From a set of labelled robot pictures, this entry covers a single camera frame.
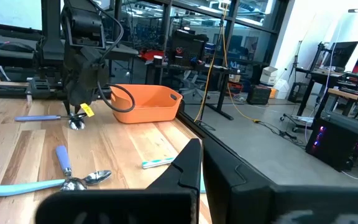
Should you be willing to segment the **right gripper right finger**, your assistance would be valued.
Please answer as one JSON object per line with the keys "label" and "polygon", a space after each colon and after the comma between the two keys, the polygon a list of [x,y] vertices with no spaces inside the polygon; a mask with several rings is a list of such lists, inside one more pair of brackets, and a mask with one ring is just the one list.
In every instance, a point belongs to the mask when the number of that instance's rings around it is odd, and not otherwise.
{"label": "right gripper right finger", "polygon": [[278,185],[216,141],[203,140],[213,224],[358,224],[358,188]]}

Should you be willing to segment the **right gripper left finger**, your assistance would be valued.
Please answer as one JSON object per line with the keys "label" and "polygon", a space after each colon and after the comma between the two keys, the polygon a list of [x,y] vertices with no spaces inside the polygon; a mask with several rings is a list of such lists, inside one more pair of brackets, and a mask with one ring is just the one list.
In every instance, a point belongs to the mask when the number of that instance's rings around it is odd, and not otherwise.
{"label": "right gripper left finger", "polygon": [[146,189],[58,192],[39,205],[35,224],[198,224],[201,159],[191,139]]}

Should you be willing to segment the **purple-handled metal spoon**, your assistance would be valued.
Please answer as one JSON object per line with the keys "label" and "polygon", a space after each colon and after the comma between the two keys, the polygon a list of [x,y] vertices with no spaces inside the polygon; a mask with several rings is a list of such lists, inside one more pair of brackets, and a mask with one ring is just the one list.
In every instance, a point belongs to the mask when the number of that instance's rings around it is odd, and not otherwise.
{"label": "purple-handled metal spoon", "polygon": [[60,167],[63,171],[63,174],[66,177],[66,180],[62,184],[60,190],[86,190],[86,184],[84,180],[73,177],[70,158],[68,156],[68,151],[65,146],[57,146],[55,149],[56,155],[58,157]]}
{"label": "purple-handled metal spoon", "polygon": [[59,119],[67,119],[70,129],[79,130],[85,128],[84,118],[87,117],[86,113],[70,114],[66,116],[62,115],[38,115],[38,116],[16,116],[14,121],[26,122],[26,121],[52,121]]}

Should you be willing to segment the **orange plastic bin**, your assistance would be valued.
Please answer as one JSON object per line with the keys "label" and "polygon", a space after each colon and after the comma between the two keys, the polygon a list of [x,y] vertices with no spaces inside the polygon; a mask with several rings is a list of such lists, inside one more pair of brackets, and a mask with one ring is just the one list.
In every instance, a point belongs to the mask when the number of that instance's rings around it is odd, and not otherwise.
{"label": "orange plastic bin", "polygon": [[118,87],[111,87],[111,104],[118,109],[135,107],[130,112],[114,111],[116,119],[126,124],[171,121],[175,118],[182,95],[162,85],[122,84],[127,92]]}

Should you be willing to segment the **black computer mouse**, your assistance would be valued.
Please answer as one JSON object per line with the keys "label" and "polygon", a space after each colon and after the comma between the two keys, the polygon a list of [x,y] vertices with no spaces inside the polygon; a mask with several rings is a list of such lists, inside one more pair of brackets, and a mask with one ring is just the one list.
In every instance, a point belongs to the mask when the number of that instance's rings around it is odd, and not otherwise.
{"label": "black computer mouse", "polygon": [[22,44],[20,42],[5,42],[0,45],[0,50],[32,53],[34,51],[34,48],[30,47],[29,45]]}

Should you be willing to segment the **black storage crate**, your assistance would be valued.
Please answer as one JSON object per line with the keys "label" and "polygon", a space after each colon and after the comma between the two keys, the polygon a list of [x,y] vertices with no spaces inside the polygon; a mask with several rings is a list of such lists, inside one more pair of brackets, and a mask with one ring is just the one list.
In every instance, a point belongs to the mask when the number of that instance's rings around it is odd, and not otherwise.
{"label": "black storage crate", "polygon": [[250,105],[266,105],[269,101],[271,89],[265,86],[252,85],[246,102]]}

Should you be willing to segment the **black computer tower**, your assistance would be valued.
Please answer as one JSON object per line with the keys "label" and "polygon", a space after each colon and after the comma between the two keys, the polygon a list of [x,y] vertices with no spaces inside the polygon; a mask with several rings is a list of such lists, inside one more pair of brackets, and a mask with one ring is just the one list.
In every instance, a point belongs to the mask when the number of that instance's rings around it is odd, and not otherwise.
{"label": "black computer tower", "polygon": [[338,172],[349,171],[358,158],[358,128],[331,118],[319,118],[306,152]]}

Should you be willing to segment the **white cardboard boxes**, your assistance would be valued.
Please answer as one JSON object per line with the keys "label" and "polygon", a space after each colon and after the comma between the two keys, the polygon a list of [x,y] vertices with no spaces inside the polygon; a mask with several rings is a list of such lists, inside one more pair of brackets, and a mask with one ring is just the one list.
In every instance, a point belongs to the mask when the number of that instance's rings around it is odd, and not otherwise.
{"label": "white cardboard boxes", "polygon": [[260,76],[260,82],[268,85],[274,85],[276,82],[278,69],[275,67],[265,67]]}

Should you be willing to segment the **black computer monitor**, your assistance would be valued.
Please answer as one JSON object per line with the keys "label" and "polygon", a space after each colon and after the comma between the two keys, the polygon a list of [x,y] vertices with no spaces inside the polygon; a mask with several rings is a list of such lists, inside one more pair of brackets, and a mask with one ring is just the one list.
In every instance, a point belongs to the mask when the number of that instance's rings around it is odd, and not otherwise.
{"label": "black computer monitor", "polygon": [[324,67],[345,68],[358,42],[335,42],[323,62]]}

